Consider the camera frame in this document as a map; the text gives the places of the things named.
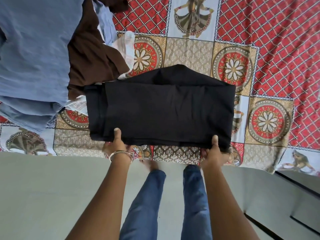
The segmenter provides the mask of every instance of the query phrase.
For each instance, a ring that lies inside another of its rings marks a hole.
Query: bracelet
[[[121,150],[120,150],[120,151],[115,151],[115,152],[111,153],[111,155],[109,156],[110,162],[112,162],[112,160],[111,160],[112,156],[114,156],[114,155],[117,154],[117,153],[126,153],[126,154],[131,158],[131,163],[132,163],[132,161],[134,160],[134,157],[132,156],[132,154],[131,154],[130,152],[121,151]]]

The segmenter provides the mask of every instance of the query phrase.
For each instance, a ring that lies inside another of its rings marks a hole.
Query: bedsheet
[[[320,176],[320,0],[129,0],[113,21],[133,31],[128,77],[184,64],[236,85],[229,165]],[[0,118],[0,149],[105,157],[88,117],[65,110],[42,134]],[[199,148],[135,146],[135,158],[198,164]]]

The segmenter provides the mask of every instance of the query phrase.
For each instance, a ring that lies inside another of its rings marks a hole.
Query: black folded cloth
[[[227,152],[236,87],[184,65],[127,80],[85,86],[90,137],[113,141],[120,128],[127,145],[211,148],[213,135]]]

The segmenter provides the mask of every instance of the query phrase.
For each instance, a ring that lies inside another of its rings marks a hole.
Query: red lattice pattern
[[[222,0],[217,40],[259,47],[251,95],[294,99],[291,146],[320,149],[320,0]]]
[[[129,10],[113,17],[118,31],[166,35],[169,0],[128,0]]]

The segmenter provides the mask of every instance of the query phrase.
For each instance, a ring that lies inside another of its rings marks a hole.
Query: bare foot
[[[146,169],[148,169],[150,172],[153,170],[158,170],[159,166],[156,161],[153,160],[139,160],[143,165],[146,166]]]

